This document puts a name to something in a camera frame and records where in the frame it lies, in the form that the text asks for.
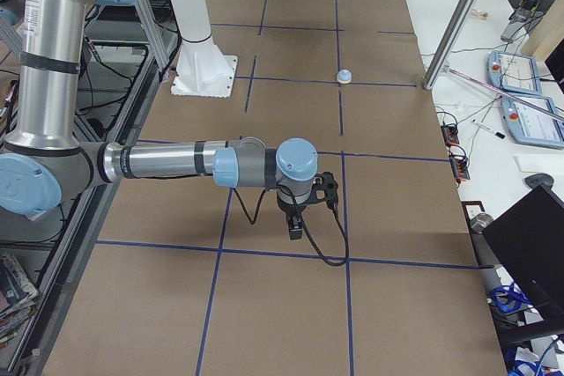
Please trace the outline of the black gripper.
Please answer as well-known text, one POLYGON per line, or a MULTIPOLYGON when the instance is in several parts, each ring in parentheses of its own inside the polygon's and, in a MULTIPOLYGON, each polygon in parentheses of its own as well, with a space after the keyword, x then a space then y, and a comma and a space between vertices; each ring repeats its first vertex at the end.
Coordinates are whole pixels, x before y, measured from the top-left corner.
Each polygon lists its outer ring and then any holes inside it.
POLYGON ((338 213, 338 183, 331 172, 317 173, 311 180, 284 177, 277 184, 277 204, 285 213, 290 240, 300 240, 303 226, 299 215, 310 205, 324 203, 338 213))

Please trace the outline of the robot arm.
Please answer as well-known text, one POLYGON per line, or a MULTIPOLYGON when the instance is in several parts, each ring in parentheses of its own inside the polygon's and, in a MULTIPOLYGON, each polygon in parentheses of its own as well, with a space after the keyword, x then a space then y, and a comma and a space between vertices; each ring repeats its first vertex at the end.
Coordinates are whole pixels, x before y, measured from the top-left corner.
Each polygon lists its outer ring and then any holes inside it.
POLYGON ((6 128, 1 155, 5 210, 40 215, 124 179, 210 177, 221 187, 275 192, 293 240, 309 234, 308 206, 338 211, 338 184, 319 171, 316 148, 302 138, 276 148, 255 137, 149 145, 106 139, 88 111, 76 107, 85 20, 94 5, 134 6, 157 64, 162 70, 170 64, 148 0, 25 0, 17 119, 6 128))

